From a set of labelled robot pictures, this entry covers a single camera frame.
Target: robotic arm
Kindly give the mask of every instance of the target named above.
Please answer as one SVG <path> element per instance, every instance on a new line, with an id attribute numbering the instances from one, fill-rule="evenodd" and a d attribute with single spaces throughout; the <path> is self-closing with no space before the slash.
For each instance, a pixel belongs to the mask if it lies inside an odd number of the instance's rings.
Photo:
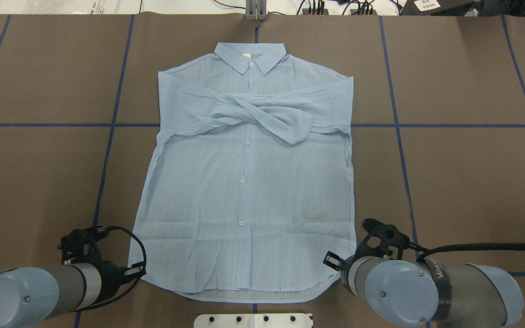
<path id="1" fill-rule="evenodd" d="M 102 259 L 96 242 L 113 230 L 124 231 L 139 243 L 142 262 L 118 267 Z M 90 251 L 85 253 L 86 245 Z M 29 327 L 64 313 L 102 307 L 125 296 L 145 274 L 143 244 L 121 226 L 75 229 L 62 237 L 58 249 L 62 266 L 0 271 L 0 328 Z M 133 280 L 127 291 L 106 301 Z"/>
<path id="2" fill-rule="evenodd" d="M 516 281 L 504 270 L 477 264 L 445 265 L 427 256 L 442 251 L 525 251 L 525 243 L 449 245 L 425 249 L 395 226 L 366 219 L 367 236 L 348 259 L 327 252 L 324 264 L 341 272 L 344 287 L 369 303 L 383 319 L 404 327 L 436 321 L 438 328 L 498 328 L 521 319 L 524 300 Z M 377 247 L 367 242 L 380 239 Z M 397 249 L 396 259 L 392 258 Z M 423 251 L 416 263 L 402 261 L 402 251 Z"/>

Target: white floor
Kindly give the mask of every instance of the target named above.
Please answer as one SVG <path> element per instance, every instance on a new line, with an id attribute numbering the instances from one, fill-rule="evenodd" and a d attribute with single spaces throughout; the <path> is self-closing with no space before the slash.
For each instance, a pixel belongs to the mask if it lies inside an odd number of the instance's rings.
<path id="1" fill-rule="evenodd" d="M 244 6 L 244 0 L 219 0 L 224 4 Z M 401 5 L 406 0 L 399 0 Z M 294 15 L 300 0 L 267 0 L 267 10 Z M 398 10 L 391 0 L 374 0 L 374 9 L 378 15 L 398 15 Z M 344 5 L 337 1 L 327 0 L 325 8 L 330 15 L 341 15 Z M 244 9 L 226 8 L 212 0 L 0 0 L 2 14 L 132 14 L 143 11 L 169 14 L 219 14 L 239 12 Z"/>

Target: striped shirt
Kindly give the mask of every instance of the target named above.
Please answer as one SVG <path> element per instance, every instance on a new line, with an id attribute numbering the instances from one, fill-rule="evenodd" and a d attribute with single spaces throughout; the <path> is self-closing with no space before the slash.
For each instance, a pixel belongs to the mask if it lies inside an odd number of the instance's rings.
<path id="1" fill-rule="evenodd" d="M 185 297 L 304 302 L 355 250 L 353 80 L 282 44 L 219 43 L 159 72 L 161 129 L 134 233 L 144 280 Z M 140 260 L 131 246 L 129 262 Z"/>

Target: shirt collar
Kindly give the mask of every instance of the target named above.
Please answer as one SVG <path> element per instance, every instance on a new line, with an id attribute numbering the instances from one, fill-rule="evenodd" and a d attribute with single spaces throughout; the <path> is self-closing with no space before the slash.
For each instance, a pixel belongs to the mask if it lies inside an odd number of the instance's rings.
<path id="1" fill-rule="evenodd" d="M 261 73 L 266 75 L 287 54 L 283 43 L 218 43 L 214 53 L 241 75 L 250 62 L 256 62 Z M 261 55 L 250 59 L 243 54 Z"/>

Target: brown mat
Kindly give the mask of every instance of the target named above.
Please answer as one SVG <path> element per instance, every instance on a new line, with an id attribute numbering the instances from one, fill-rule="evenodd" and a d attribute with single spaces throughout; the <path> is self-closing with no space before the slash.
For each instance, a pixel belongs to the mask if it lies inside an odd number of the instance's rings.
<path id="1" fill-rule="evenodd" d="M 285 43 L 294 56 L 354 76 L 359 238 L 362 220 L 375 217 L 426 247 L 525 241 L 525 19 L 0 15 L 0 268 L 58 265 L 60 237 L 95 219 L 133 228 L 159 130 L 156 74 L 219 41 Z M 126 264 L 125 236 L 100 247 Z M 525 253 L 435 258 L 501 267 L 525 296 Z M 339 282 L 307 303 L 256 309 L 313 313 L 318 328 L 392 327 Z M 201 313 L 253 310 L 141 282 L 77 323 L 182 328 Z M 74 326 L 74 314 L 38 325 Z"/>

